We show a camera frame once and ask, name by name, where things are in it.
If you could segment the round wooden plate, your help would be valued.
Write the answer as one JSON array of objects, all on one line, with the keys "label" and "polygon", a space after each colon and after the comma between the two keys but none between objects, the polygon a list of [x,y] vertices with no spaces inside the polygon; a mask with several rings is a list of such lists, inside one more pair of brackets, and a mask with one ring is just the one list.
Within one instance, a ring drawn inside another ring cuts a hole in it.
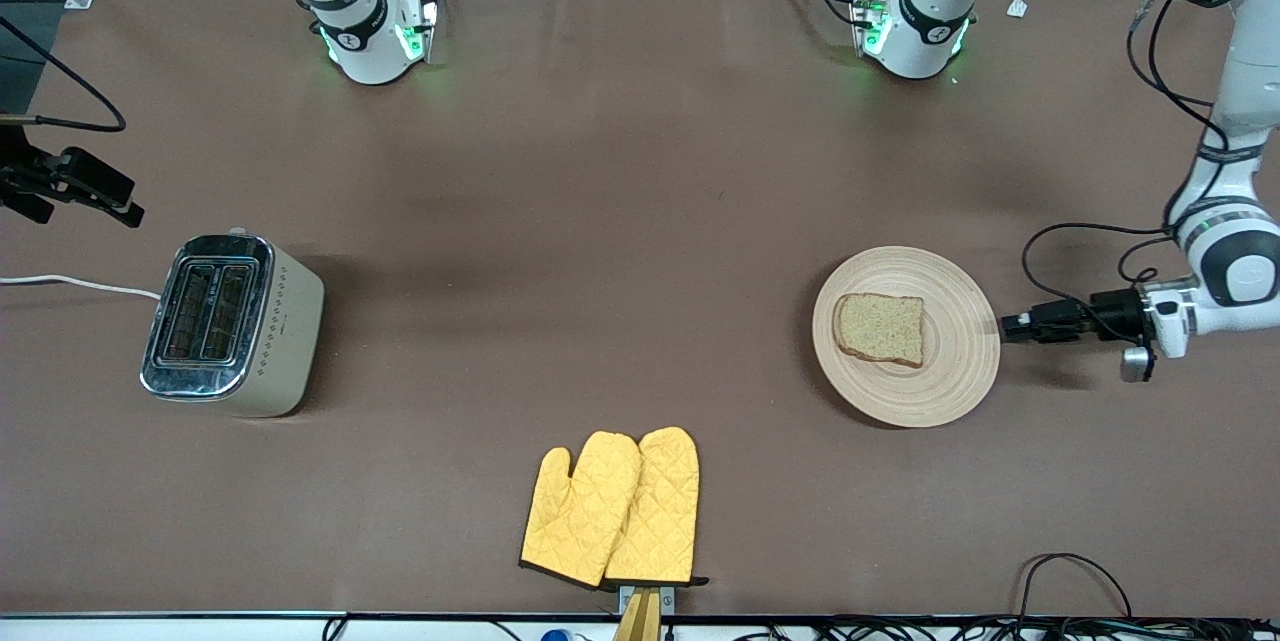
[{"label": "round wooden plate", "polygon": [[[854,293],[924,299],[923,367],[841,353],[835,307],[841,296]],[[812,342],[823,376],[850,407],[900,429],[938,427],[964,417],[986,398],[1000,367],[1001,336],[980,287],[948,258],[914,246],[877,246],[835,267],[817,294]]]}]

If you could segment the slice of toast bread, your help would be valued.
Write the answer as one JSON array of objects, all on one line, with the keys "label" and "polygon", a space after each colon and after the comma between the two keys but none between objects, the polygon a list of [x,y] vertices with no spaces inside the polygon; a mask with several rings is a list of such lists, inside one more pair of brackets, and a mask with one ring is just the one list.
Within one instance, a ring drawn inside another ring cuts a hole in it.
[{"label": "slice of toast bread", "polygon": [[920,368],[924,363],[924,299],[918,296],[845,294],[837,299],[837,348],[872,363]]}]

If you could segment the chrome and beige toaster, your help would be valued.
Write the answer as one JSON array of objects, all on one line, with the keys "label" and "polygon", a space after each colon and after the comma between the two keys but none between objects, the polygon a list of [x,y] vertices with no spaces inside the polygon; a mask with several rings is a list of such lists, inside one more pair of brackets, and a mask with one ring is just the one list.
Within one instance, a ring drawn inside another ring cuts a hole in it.
[{"label": "chrome and beige toaster", "polygon": [[233,228],[177,249],[140,368],[150,395],[236,418],[301,404],[325,302],[316,273]]}]

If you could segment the yellow quilted oven mitt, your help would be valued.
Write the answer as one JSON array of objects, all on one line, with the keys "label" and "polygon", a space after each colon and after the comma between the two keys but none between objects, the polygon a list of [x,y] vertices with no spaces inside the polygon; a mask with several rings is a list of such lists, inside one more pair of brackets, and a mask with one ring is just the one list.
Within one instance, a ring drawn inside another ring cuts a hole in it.
[{"label": "yellow quilted oven mitt", "polygon": [[690,432],[667,427],[640,440],[641,470],[604,578],[618,585],[696,587],[692,572],[701,464]]},{"label": "yellow quilted oven mitt", "polygon": [[621,539],[641,471],[637,441],[591,432],[580,454],[553,448],[543,457],[518,564],[596,589]]}]

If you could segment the brown table cover mat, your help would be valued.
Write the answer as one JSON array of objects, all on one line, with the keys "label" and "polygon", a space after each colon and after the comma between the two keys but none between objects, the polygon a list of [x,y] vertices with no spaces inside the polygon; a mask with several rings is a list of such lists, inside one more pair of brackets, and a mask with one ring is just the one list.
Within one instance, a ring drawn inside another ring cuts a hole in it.
[{"label": "brown table cover mat", "polygon": [[540,459],[685,427],[705,614],[1010,612],[1078,553],[1146,615],[1280,615],[1280,331],[1123,383],[1119,345],[1014,345],[932,430],[859,415],[810,319],[845,258],[951,258],[1043,302],[1053,223],[1153,226],[1199,136],[1133,75],[1140,0],[980,0],[947,75],[850,52],[818,0],[448,0],[440,67],[340,75],[294,0],[96,0],[56,54],[125,114],[136,180],[0,212],[0,275],[163,287],[268,237],[326,290],[306,399],[230,418],[140,383],[155,305],[0,287],[0,612],[596,612],[518,567]]}]

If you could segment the wooden stick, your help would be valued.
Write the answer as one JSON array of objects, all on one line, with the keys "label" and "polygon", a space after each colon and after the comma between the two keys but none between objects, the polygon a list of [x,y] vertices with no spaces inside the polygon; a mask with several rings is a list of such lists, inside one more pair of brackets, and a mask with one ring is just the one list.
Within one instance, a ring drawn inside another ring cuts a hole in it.
[{"label": "wooden stick", "polygon": [[621,594],[620,600],[622,612],[612,641],[660,641],[660,587],[628,587],[628,594]]}]

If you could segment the small metal bracket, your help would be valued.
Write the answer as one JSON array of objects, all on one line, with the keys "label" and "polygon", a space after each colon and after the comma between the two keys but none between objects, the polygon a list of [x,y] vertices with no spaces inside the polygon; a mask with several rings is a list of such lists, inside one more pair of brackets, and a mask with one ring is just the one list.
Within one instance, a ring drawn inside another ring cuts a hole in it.
[{"label": "small metal bracket", "polygon": [[675,614],[675,586],[671,585],[621,585],[616,591],[617,615],[623,615],[632,597],[650,597],[660,615]]}]

